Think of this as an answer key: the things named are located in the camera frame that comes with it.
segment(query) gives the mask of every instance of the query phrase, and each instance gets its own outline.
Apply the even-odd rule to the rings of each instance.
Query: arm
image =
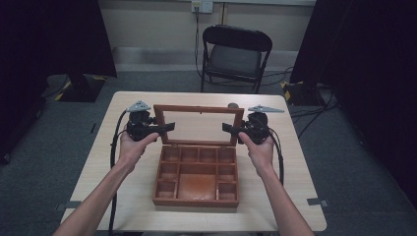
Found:
[[[134,142],[124,132],[120,137],[120,154],[117,163],[89,196],[65,219],[54,235],[94,235],[120,185],[135,169],[146,146],[157,137],[158,134],[154,133],[139,142]]]
[[[268,137],[263,144],[257,146],[245,133],[239,133],[239,138],[248,147],[249,157],[264,182],[280,235],[314,235],[273,169],[272,139]]]

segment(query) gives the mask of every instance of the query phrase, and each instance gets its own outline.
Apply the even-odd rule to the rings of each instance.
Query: black curtain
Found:
[[[336,87],[367,147],[417,207],[416,23],[412,0],[318,0],[291,79]]]
[[[116,77],[96,0],[6,1],[0,7],[0,154],[50,75]]]

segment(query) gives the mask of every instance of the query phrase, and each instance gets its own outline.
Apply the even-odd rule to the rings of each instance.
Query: gray wall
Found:
[[[225,7],[214,2],[212,14],[200,14],[200,33],[210,25],[225,23],[265,32],[272,38],[274,51],[299,50],[314,1],[234,2]],[[282,2],[295,5],[279,4]],[[194,49],[196,16],[190,1],[102,0],[99,4],[112,47]]]

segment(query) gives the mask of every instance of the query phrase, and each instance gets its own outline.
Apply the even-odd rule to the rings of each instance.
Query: wooden box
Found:
[[[156,206],[228,207],[239,205],[237,138],[222,123],[241,124],[244,109],[155,105],[158,125],[175,122],[165,134],[153,192]]]

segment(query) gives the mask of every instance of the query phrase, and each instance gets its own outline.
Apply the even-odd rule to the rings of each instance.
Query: wooden frame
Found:
[[[209,107],[209,106],[179,106],[179,105],[159,105],[153,106],[157,124],[159,126],[165,125],[164,111],[178,111],[178,112],[196,112],[196,113],[224,113],[235,114],[233,127],[240,127],[244,109],[243,108],[229,108],[229,107]],[[182,146],[213,146],[213,147],[235,147],[237,143],[236,137],[231,137],[229,142],[214,142],[214,141],[192,141],[192,140],[170,140],[169,133],[162,136],[162,143],[165,145],[182,145]]]

